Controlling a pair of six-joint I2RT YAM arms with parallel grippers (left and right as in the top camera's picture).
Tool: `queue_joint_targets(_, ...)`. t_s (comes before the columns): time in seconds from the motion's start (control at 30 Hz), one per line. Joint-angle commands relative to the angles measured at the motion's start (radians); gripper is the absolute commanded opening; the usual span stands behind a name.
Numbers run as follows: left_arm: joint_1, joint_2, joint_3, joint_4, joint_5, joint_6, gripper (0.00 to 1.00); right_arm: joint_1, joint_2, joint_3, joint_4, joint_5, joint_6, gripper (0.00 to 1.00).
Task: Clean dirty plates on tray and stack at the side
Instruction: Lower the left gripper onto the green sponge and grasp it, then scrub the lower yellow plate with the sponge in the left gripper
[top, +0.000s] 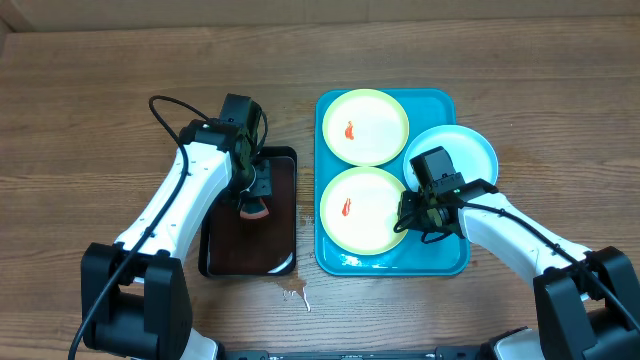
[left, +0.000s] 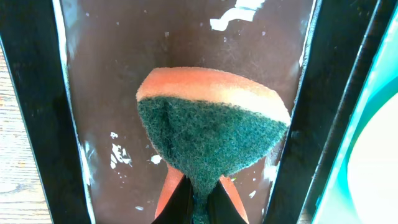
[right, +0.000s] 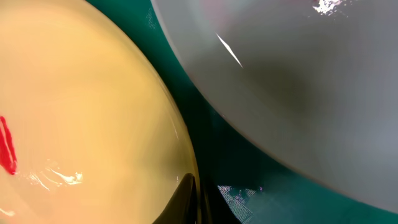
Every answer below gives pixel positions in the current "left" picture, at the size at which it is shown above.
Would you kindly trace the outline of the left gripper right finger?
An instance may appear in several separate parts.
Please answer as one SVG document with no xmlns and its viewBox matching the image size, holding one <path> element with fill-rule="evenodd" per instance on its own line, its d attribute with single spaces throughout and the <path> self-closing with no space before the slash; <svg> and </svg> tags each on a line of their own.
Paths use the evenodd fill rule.
<svg viewBox="0 0 398 224">
<path fill-rule="evenodd" d="M 227 191 L 220 181 L 217 182 L 207 200 L 207 212 L 210 224 L 246 224 L 238 213 Z"/>
</svg>

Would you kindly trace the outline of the yellow-green plate bottom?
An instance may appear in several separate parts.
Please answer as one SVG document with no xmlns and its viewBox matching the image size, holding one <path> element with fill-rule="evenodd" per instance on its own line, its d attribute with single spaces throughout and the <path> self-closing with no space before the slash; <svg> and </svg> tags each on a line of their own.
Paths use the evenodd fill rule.
<svg viewBox="0 0 398 224">
<path fill-rule="evenodd" d="M 361 131 L 348 162 L 348 185 L 362 223 L 397 224 L 397 95 Z"/>
</svg>

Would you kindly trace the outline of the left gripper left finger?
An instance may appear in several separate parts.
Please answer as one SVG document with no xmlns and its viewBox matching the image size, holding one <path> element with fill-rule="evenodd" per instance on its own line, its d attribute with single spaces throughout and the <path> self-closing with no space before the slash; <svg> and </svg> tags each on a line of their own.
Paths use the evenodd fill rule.
<svg viewBox="0 0 398 224">
<path fill-rule="evenodd" d="M 152 224 L 192 224 L 193 187 L 190 179 L 182 177 L 164 209 Z"/>
</svg>

